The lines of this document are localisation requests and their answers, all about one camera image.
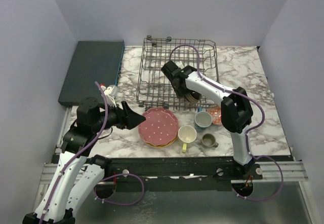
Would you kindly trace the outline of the grey wire dish rack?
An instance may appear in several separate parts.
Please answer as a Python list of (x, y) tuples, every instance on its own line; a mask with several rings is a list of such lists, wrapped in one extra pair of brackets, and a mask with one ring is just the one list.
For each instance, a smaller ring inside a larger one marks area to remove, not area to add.
[(199, 69), (219, 81), (217, 47), (212, 40), (154, 38), (142, 46), (136, 100), (140, 107), (173, 110), (207, 108), (213, 102), (186, 88), (185, 79)]

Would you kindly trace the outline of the dark patterned bowl cream inside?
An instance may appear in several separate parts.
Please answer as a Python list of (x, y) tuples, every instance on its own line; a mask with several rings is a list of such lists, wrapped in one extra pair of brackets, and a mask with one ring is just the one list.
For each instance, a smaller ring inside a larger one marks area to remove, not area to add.
[(201, 94), (195, 91), (191, 91), (185, 94), (185, 99), (190, 103), (198, 103), (200, 101)]

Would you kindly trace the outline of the red and blue patterned bowl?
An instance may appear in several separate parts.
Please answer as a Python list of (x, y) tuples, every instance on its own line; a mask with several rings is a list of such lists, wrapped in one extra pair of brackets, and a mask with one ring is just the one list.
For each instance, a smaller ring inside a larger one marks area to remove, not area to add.
[(218, 126), (222, 125), (222, 121), (221, 121), (221, 107), (214, 104), (214, 105), (210, 105), (207, 108), (207, 112), (211, 115), (212, 117), (212, 123)]

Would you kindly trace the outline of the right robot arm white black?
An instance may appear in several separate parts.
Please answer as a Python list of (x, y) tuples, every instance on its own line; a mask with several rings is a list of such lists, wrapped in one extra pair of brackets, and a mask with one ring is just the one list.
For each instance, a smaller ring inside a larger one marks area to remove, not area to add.
[(255, 162), (249, 139), (253, 110), (245, 89), (226, 87), (203, 76), (190, 65), (180, 68), (171, 60), (162, 66), (161, 71), (177, 96), (185, 97), (195, 92), (220, 106), (222, 125), (230, 132), (232, 139), (233, 174), (238, 179), (249, 176)]

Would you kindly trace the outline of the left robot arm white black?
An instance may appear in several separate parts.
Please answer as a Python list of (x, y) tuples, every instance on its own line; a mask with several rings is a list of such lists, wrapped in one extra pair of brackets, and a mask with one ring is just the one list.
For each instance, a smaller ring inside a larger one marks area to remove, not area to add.
[(146, 118), (130, 109), (83, 99), (76, 111), (76, 126), (63, 137), (58, 165), (39, 206), (25, 215), (23, 223), (75, 223), (83, 202), (100, 181), (113, 179), (111, 160), (95, 155), (88, 158), (103, 130), (113, 126), (133, 129)]

